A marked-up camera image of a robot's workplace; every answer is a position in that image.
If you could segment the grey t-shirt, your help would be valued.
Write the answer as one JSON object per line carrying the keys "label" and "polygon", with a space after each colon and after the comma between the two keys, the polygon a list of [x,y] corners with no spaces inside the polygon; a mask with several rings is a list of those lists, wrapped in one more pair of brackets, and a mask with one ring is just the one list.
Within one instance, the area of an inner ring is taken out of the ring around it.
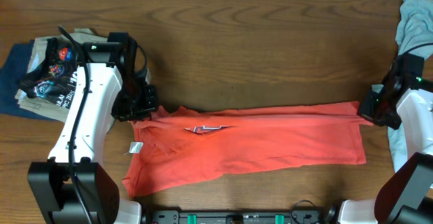
{"label": "grey t-shirt", "polygon": [[[432,57],[432,0],[403,0],[400,14],[401,21],[398,23],[395,36],[398,45],[396,57],[382,82],[373,85],[370,89],[381,93],[384,99],[389,99],[395,105],[408,88],[406,82],[397,81],[396,58],[399,55],[411,53],[423,57],[426,62]],[[402,121],[397,130],[387,128],[393,167],[395,171],[398,171],[407,161],[407,146]]]}

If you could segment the navy folded garment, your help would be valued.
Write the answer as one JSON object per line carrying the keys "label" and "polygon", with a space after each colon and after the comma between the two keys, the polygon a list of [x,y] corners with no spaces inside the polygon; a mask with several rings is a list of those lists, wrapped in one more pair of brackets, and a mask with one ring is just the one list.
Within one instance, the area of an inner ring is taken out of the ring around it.
{"label": "navy folded garment", "polygon": [[30,40],[28,43],[14,44],[1,67],[1,114],[52,121],[50,118],[21,109],[15,98],[19,80],[26,74],[34,42]]}

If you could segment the beige folded garment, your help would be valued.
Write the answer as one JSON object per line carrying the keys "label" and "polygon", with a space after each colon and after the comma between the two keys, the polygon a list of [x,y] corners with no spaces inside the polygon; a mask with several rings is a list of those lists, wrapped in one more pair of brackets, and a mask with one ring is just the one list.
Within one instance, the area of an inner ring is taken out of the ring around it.
{"label": "beige folded garment", "polygon": [[[44,60],[47,39],[54,37],[70,43],[70,41],[64,35],[37,37],[33,45],[26,74],[32,72]],[[18,89],[15,98],[18,100],[18,105],[21,109],[25,109],[60,122],[65,122],[67,119],[69,109],[61,108],[41,98],[30,99],[20,88]]]}

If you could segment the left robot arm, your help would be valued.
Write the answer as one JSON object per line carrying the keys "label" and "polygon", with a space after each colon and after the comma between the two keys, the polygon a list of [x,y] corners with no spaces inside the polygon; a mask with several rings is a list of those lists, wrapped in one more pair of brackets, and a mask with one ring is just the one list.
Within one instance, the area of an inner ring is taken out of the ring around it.
{"label": "left robot arm", "polygon": [[135,70],[136,41],[83,43],[78,83],[64,128],[27,179],[46,223],[142,223],[140,203],[123,200],[103,168],[106,134],[115,120],[141,120],[156,110],[149,71]]}

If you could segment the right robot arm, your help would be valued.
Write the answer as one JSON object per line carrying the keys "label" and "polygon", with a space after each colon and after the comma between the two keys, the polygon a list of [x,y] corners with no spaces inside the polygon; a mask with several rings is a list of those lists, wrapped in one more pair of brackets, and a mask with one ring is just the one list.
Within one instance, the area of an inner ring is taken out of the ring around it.
{"label": "right robot arm", "polygon": [[396,104],[407,161],[375,199],[344,201],[338,223],[432,223],[432,83],[417,76],[407,85]]}

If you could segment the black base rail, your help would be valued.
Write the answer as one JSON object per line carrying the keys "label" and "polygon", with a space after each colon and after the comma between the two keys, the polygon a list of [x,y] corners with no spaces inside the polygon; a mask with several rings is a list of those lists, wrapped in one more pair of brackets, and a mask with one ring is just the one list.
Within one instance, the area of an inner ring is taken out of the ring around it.
{"label": "black base rail", "polygon": [[300,200],[293,208],[282,211],[183,211],[157,210],[147,212],[142,224],[322,224],[336,223],[338,207],[325,208],[309,200]]}

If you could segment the black printed folded shirt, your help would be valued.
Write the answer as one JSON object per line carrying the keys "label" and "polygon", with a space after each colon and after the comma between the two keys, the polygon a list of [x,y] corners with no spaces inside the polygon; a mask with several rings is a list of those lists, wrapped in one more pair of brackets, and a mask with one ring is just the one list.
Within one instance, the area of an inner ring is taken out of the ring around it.
{"label": "black printed folded shirt", "polygon": [[69,109],[76,89],[76,55],[71,43],[47,39],[44,60],[20,79],[19,88],[30,99],[41,98]]}

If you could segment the red printed t-shirt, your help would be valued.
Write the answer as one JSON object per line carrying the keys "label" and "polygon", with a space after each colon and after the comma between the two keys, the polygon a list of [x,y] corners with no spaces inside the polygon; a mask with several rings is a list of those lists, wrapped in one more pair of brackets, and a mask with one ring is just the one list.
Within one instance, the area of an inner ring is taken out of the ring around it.
{"label": "red printed t-shirt", "polygon": [[158,108],[132,124],[141,149],[123,185],[130,197],[226,174],[364,164],[357,102],[220,112]]}

